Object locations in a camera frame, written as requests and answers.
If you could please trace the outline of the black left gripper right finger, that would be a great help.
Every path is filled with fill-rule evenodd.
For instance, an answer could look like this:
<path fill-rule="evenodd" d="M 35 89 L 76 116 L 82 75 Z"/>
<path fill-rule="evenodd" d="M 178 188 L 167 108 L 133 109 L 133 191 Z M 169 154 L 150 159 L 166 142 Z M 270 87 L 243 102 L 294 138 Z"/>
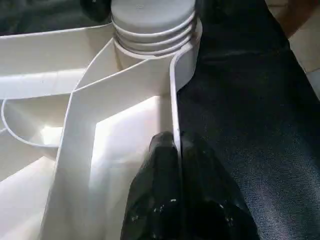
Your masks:
<path fill-rule="evenodd" d="M 193 240 L 258 240 L 256 223 L 235 180 L 198 135 L 182 135 L 186 225 Z"/>

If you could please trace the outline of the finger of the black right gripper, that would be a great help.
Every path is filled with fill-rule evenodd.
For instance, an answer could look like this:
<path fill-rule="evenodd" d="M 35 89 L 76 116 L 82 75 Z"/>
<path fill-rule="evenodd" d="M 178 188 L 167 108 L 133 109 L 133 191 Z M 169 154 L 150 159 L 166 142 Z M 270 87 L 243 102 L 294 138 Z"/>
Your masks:
<path fill-rule="evenodd" d="M 84 13 L 93 21 L 105 21 L 111 12 L 112 0 L 80 0 Z"/>

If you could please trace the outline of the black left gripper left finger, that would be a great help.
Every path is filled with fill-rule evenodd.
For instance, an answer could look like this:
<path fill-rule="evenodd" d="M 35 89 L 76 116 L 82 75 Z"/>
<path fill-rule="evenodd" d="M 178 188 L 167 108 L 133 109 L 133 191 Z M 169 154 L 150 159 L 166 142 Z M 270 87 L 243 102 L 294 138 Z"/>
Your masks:
<path fill-rule="evenodd" d="M 122 240 L 177 240 L 182 197 L 178 151 L 171 132 L 154 135 L 131 182 L 122 222 Z"/>

